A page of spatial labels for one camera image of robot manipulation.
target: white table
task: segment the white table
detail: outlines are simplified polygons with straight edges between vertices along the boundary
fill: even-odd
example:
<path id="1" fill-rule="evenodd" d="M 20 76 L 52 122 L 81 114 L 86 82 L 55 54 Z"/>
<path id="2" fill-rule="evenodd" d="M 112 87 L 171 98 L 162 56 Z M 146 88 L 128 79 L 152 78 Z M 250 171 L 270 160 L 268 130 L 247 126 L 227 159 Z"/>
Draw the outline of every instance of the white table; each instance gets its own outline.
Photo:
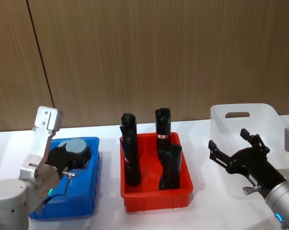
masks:
<path id="1" fill-rule="evenodd" d="M 289 115 L 281 117 L 289 124 Z M 209 120 L 172 122 L 171 129 L 179 134 L 194 186 L 194 198 L 188 207 L 127 213 L 120 195 L 119 126 L 63 128 L 55 138 L 100 138 L 102 165 L 95 202 L 97 207 L 89 217 L 53 221 L 30 220 L 29 229 L 280 229 L 280 224 L 259 194 L 237 199 L 230 196 L 224 187 L 220 180 L 220 166 L 209 159 Z M 155 132 L 155 124 L 138 124 L 137 132 Z M 0 180 L 18 178 L 19 167 L 27 156 L 31 138 L 32 131 L 0 132 Z"/>

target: wood panel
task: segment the wood panel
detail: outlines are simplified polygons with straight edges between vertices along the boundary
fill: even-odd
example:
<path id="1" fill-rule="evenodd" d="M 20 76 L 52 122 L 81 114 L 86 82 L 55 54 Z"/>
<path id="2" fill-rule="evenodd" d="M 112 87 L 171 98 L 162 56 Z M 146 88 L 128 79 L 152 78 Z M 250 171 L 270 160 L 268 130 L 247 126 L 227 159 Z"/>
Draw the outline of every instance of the wood panel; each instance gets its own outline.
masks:
<path id="1" fill-rule="evenodd" d="M 0 130 L 31 129 L 52 106 L 25 0 L 0 0 Z"/>
<path id="2" fill-rule="evenodd" d="M 66 126 L 209 118 L 214 104 L 289 114 L 289 0 L 30 0 Z"/>

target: red plastic bin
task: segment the red plastic bin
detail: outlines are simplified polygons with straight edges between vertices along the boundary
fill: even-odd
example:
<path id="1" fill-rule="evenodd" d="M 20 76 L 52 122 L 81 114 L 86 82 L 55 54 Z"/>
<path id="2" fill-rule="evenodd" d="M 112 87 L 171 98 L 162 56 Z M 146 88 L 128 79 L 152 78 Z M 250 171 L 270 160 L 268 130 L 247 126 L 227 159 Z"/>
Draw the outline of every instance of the red plastic bin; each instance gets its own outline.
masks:
<path id="1" fill-rule="evenodd" d="M 156 133 L 137 134 L 142 181 L 138 186 L 125 182 L 124 153 L 120 145 L 121 196 L 127 212 L 187 207 L 192 198 L 193 185 L 182 153 L 180 188 L 158 190 L 162 166 L 157 158 Z M 177 133 L 171 133 L 171 143 L 179 144 Z"/>

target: blue tray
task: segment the blue tray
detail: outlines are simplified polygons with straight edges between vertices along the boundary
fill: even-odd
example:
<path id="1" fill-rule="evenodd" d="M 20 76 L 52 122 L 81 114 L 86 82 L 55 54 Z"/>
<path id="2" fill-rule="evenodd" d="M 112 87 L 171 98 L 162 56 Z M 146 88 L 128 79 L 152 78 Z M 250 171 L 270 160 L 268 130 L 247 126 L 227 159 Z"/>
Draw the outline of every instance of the blue tray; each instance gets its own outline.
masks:
<path id="1" fill-rule="evenodd" d="M 58 146 L 64 140 L 73 138 L 52 140 L 51 148 Z M 83 216 L 93 213 L 95 208 L 94 196 L 96 194 L 95 185 L 98 180 L 97 171 L 99 169 L 99 138 L 81 138 L 86 141 L 86 145 L 90 147 L 91 159 L 85 169 L 73 169 L 71 173 L 77 176 L 73 178 L 68 185 L 66 196 L 56 196 L 52 198 L 41 213 L 35 211 L 30 213 L 31 219 L 47 219 L 58 217 Z M 53 189 L 50 196 L 63 194 L 67 184 L 68 177 L 63 177 L 58 186 Z"/>

